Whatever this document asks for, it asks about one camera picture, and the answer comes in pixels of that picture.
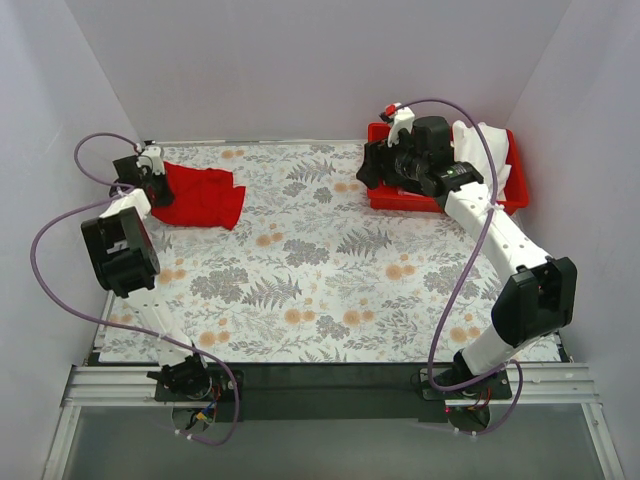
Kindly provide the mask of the red t shirt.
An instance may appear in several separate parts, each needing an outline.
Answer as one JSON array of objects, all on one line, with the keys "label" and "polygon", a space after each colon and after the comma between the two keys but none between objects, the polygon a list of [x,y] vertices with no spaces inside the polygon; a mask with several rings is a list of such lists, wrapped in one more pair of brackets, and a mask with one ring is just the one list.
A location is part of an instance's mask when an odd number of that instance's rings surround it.
[{"label": "red t shirt", "polygon": [[168,162],[165,169],[174,200],[169,206],[151,209],[156,219],[179,227],[234,229],[242,213],[246,187],[234,183],[232,172]]}]

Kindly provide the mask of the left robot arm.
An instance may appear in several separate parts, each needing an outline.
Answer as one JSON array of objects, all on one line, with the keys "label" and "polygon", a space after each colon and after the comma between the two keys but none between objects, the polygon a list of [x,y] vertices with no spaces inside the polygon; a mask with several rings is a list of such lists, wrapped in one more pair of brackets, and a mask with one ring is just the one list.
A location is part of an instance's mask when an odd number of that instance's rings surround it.
[{"label": "left robot arm", "polygon": [[192,400],[205,398],[213,386],[202,356],[156,290],[160,262],[144,226],[154,206],[175,199],[163,162],[163,150],[149,146],[140,154],[113,162],[118,184],[129,193],[110,190],[114,198],[99,217],[81,224],[92,267],[101,287],[123,299],[143,327],[159,335],[161,370],[149,377],[171,393]]}]

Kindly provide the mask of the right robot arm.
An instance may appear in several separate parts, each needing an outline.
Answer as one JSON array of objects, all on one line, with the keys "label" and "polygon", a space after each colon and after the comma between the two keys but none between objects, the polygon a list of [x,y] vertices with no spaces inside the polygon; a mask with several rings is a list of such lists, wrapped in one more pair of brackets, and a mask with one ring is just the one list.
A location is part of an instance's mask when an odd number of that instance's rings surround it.
[{"label": "right robot arm", "polygon": [[427,374],[432,391],[479,395],[518,352],[572,320],[576,265],[552,257],[511,218],[512,140],[505,129],[409,109],[368,127],[356,177],[370,195],[393,189],[405,197],[397,209],[441,210],[475,240],[474,255],[490,261],[502,287],[489,326],[449,369]]}]

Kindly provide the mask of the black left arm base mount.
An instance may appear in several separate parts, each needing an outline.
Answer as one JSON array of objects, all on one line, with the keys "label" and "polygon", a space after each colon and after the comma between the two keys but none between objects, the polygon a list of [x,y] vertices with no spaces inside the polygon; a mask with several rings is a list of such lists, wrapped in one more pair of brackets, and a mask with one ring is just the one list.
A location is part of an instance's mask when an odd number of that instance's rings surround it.
[{"label": "black left arm base mount", "polygon": [[153,398],[157,402],[205,402],[213,399],[213,394],[220,393],[219,401],[222,403],[234,402],[234,389],[229,375],[220,368],[209,367],[207,369],[212,378],[211,387],[206,396],[191,398],[182,393],[172,393],[169,389],[156,384]]}]

